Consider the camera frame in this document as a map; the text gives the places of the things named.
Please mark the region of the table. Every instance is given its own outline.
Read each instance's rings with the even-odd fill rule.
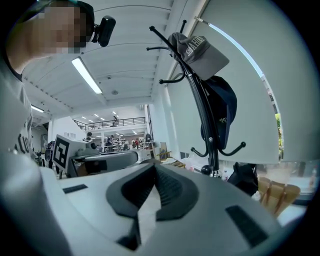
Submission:
[[[155,145],[155,141],[153,141],[153,140],[149,141],[149,142],[141,142],[140,145],[144,145],[143,148],[145,148],[146,144],[148,144],[148,148],[150,148],[150,145],[149,145],[150,143],[153,143],[153,146]]]
[[[110,146],[104,146],[104,153],[113,152],[113,150],[111,151],[111,148],[113,149],[114,147],[118,147],[117,149],[118,152],[121,151],[121,145],[110,145]]]

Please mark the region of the fluorescent light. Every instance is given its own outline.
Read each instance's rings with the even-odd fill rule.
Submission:
[[[87,68],[85,67],[84,63],[82,62],[81,58],[78,57],[71,61],[76,70],[80,73],[83,79],[88,83],[88,85],[92,88],[92,90],[96,94],[102,94],[101,89],[98,87],[92,76],[89,74]]]
[[[36,107],[36,106],[34,106],[34,105],[31,105],[31,108],[32,108],[33,110],[39,111],[40,113],[45,112],[43,109],[38,108],[38,107]]]

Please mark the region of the black coat rack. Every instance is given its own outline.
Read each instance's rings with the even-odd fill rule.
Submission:
[[[180,33],[183,32],[186,20],[183,20]],[[219,155],[218,151],[224,156],[232,156],[237,153],[240,149],[246,146],[245,142],[241,144],[232,152],[225,153],[222,148],[220,148],[220,138],[217,130],[217,125],[214,119],[214,114],[209,104],[209,100],[206,94],[206,90],[202,85],[202,80],[194,73],[194,71],[183,61],[181,55],[173,47],[173,45],[159,32],[154,26],[150,26],[149,30],[154,32],[160,39],[162,39],[168,47],[158,46],[158,47],[147,47],[146,50],[156,50],[164,49],[172,51],[178,58],[178,63],[182,71],[182,76],[176,80],[159,80],[159,84],[173,84],[181,82],[186,78],[190,84],[192,94],[195,99],[195,103],[200,115],[200,120],[202,123],[204,142],[205,142],[205,153],[202,154],[198,152],[194,147],[191,151],[196,153],[198,156],[204,158],[209,155],[208,165],[204,165],[201,172],[205,175],[213,175],[213,177],[221,177],[219,172]]]

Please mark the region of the white ceiling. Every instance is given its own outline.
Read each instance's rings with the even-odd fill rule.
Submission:
[[[155,26],[168,38],[179,30],[183,19],[193,20],[193,10],[200,4],[198,0],[86,2],[93,6],[96,24],[106,15],[115,18],[109,44],[100,47],[89,42],[83,54],[56,54],[25,68],[22,79],[31,104],[44,110],[42,114],[33,111],[35,125],[88,111],[152,103],[159,79],[166,79],[170,68],[162,64],[162,55],[170,57],[165,50],[146,51],[146,47],[162,44],[149,26]],[[95,94],[72,65],[71,61],[79,56],[102,94]]]
[[[101,132],[95,132],[95,131],[91,131],[91,132],[92,132],[92,137],[97,138],[97,139],[101,139],[100,137],[97,137],[97,135],[101,136]],[[116,134],[122,134],[124,136],[129,136],[129,135],[134,135],[134,132],[136,132],[137,135],[144,134],[145,133],[145,128],[119,130],[119,131],[107,131],[107,130],[105,130],[104,131],[104,136],[105,137],[106,136],[111,136],[111,135],[117,136]]]

